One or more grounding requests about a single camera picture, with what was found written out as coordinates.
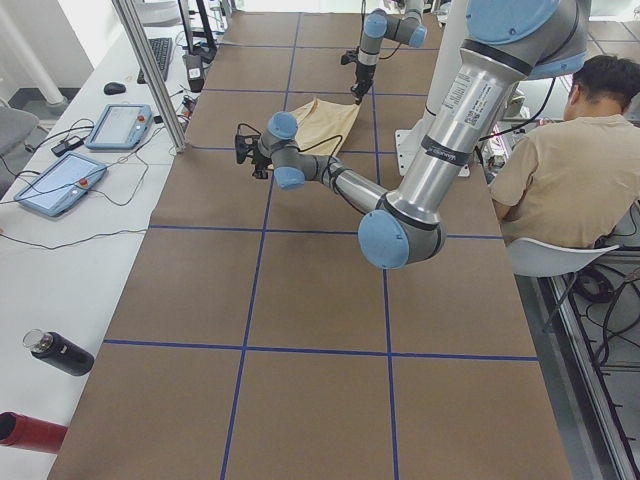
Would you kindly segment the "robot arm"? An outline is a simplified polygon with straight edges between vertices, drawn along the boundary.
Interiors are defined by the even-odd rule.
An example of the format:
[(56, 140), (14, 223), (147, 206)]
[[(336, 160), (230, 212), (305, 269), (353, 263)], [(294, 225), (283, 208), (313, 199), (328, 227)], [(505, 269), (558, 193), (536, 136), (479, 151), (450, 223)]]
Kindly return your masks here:
[(587, 1), (453, 2), (439, 63), (454, 72), (434, 77), (444, 96), (416, 125), (415, 154), (394, 190), (334, 156), (303, 152), (295, 139), (297, 121), (284, 111), (262, 133), (238, 134), (236, 159), (250, 161), (257, 178), (273, 177), (284, 190), (320, 182), (359, 210), (358, 242), (371, 264), (396, 269), (429, 259), (446, 239), (439, 206), (515, 84), (582, 67), (590, 11)]
[(427, 28), (422, 21), (424, 5), (424, 1), (406, 1), (402, 18), (393, 17), (382, 9), (375, 9), (365, 16), (359, 46), (341, 58), (342, 65), (356, 65), (355, 83), (350, 88), (356, 105), (362, 102), (373, 85), (384, 39), (411, 48), (423, 45), (427, 37)]

